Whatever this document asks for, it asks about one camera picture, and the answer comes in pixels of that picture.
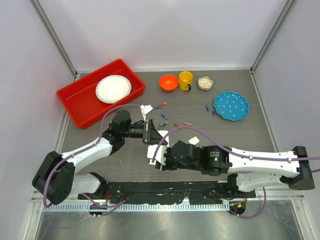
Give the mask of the white battery cover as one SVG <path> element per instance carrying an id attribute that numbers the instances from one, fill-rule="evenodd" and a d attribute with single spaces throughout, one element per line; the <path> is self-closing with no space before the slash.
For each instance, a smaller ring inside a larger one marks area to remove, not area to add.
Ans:
<path id="1" fill-rule="evenodd" d="M 196 136 L 194 136 L 191 139 L 189 139 L 188 142 L 190 144 L 197 145 L 200 142 L 200 140 Z"/>

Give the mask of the white remote control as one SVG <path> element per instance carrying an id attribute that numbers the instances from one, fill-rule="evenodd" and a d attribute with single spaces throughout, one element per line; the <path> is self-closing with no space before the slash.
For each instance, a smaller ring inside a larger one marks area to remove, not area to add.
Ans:
<path id="1" fill-rule="evenodd" d="M 165 152 L 167 150 L 167 147 L 169 146 L 169 137 L 168 136 L 165 138 L 165 141 L 167 143 L 165 145 L 161 145 L 159 147 L 158 151 L 156 151 L 156 149 L 158 147 L 157 144 L 153 144 L 153 145 L 149 145 L 148 146 L 147 155 L 146 156 L 151 162 L 153 160 L 153 157 L 154 157 L 155 153 L 156 153 L 155 160 L 154 160 L 155 162 L 156 161 L 160 162 L 160 161 L 165 159 L 164 154 L 165 154 Z"/>

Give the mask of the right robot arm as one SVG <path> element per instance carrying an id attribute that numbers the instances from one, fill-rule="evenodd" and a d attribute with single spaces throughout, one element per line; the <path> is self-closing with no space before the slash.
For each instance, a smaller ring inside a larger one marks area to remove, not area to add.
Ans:
<path id="1" fill-rule="evenodd" d="M 197 147 L 178 141 L 172 147 L 151 145 L 149 163 L 162 171 L 199 171 L 203 175 L 227 175 L 226 193 L 233 198 L 258 188 L 287 185 L 307 191 L 315 183 L 304 146 L 285 152 L 254 152 L 216 145 Z"/>

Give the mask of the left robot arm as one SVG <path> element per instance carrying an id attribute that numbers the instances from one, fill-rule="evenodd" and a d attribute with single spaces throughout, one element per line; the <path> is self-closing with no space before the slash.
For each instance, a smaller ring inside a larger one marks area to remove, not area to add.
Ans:
<path id="1" fill-rule="evenodd" d="M 126 138 L 141 139 L 144 144 L 167 147 L 152 119 L 133 123 L 127 110 L 119 110 L 107 130 L 94 141 L 70 152 L 49 152 L 32 180 L 32 186 L 44 197 L 46 207 L 58 205 L 71 195 L 100 200 L 106 196 L 107 181 L 95 172 L 77 173 L 91 163 L 108 157 L 125 144 Z"/>

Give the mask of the orange bowl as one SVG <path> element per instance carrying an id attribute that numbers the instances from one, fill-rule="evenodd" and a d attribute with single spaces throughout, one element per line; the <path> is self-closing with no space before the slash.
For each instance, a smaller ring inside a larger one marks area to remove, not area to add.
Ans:
<path id="1" fill-rule="evenodd" d="M 166 92 L 174 91 L 179 84 L 178 78 L 172 74 L 167 74 L 159 79 L 159 86 Z"/>

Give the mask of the white paper plate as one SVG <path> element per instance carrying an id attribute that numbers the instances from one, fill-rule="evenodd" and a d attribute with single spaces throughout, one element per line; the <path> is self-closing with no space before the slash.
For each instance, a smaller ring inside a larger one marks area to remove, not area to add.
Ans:
<path id="1" fill-rule="evenodd" d="M 96 86 L 97 98 L 106 104 L 114 104 L 127 97 L 132 89 L 130 81 L 122 75 L 110 75 L 103 78 Z"/>

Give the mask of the yellow mug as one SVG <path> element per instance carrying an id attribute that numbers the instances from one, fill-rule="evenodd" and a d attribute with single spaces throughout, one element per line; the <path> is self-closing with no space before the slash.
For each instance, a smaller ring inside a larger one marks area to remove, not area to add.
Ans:
<path id="1" fill-rule="evenodd" d="M 178 88 L 182 91 L 192 89 L 194 75 L 190 71 L 182 71 L 178 74 Z"/>

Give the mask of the blue dotted plate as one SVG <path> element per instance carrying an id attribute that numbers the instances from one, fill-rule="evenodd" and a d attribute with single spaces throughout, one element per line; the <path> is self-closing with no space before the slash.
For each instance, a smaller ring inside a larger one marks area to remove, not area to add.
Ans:
<path id="1" fill-rule="evenodd" d="M 247 99 L 232 91 L 219 93 L 213 100 L 213 107 L 219 116 L 232 122 L 243 120 L 250 113 Z"/>

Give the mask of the patterned small bowl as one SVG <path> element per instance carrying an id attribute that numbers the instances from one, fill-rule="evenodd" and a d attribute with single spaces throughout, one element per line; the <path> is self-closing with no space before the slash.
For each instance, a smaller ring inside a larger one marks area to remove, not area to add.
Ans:
<path id="1" fill-rule="evenodd" d="M 204 91 L 209 91 L 213 87 L 214 83 L 214 80 L 209 76 L 202 76 L 197 80 L 198 87 Z"/>

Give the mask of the red plastic bin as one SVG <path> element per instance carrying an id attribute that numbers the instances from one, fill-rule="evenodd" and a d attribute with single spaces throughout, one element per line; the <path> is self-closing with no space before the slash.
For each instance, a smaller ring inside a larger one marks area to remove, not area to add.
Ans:
<path id="1" fill-rule="evenodd" d="M 86 129 L 104 114 L 141 96 L 145 83 L 117 59 L 57 91 L 74 124 Z"/>

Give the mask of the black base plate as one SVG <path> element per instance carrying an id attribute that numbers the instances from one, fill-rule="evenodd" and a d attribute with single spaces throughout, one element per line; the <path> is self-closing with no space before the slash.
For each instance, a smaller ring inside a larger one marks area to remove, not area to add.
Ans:
<path id="1" fill-rule="evenodd" d="M 111 204 L 125 201 L 131 205 L 179 205 L 185 198 L 191 205 L 204 205 L 256 197 L 254 190 L 244 193 L 218 181 L 108 182 L 87 195 L 93 200 L 108 200 Z"/>

